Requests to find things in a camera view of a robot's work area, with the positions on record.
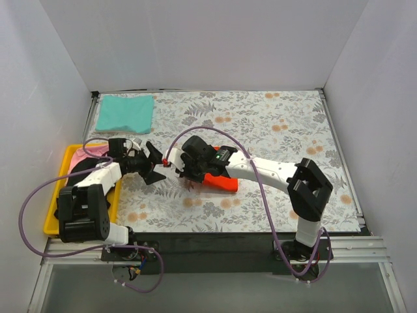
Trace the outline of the orange t shirt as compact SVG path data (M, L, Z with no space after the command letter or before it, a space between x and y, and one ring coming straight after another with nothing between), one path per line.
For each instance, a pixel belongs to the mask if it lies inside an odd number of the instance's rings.
M229 159L234 153L237 153L238 150L230 146L211 146L208 144L184 144L182 150L191 154L193 157L197 154L207 153L212 150L216 150L216 154L212 159L214 165L224 166L230 164ZM213 176L209 173L205 175L204 181L200 183L202 185L208 186L210 188L220 189L227 192L237 192L238 191L238 179L232 178L226 171L221 176Z

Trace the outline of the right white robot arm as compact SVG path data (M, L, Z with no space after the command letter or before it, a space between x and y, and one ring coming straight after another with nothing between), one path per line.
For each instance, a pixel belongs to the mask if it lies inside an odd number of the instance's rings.
M260 182L286 193L298 216L295 239L281 247L294 259L309 259L319 250L324 208L333 191L331 182L314 161L276 162L246 156L242 149L223 145L215 148L199 136L190 137L180 149L167 154L176 172L191 181L203 182L207 174Z

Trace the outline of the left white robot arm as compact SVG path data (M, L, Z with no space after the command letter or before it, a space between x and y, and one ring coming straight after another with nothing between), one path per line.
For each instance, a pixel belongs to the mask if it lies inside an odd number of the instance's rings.
M130 229L110 221L108 192L128 173L137 173L146 185L164 180L154 168L163 163L163 154L146 142L145 153L138 142L127 144L125 138L108 140L108 153L80 182L60 189L57 198L59 237L64 243L101 241L116 245L116 253L126 261L139 252L129 239Z

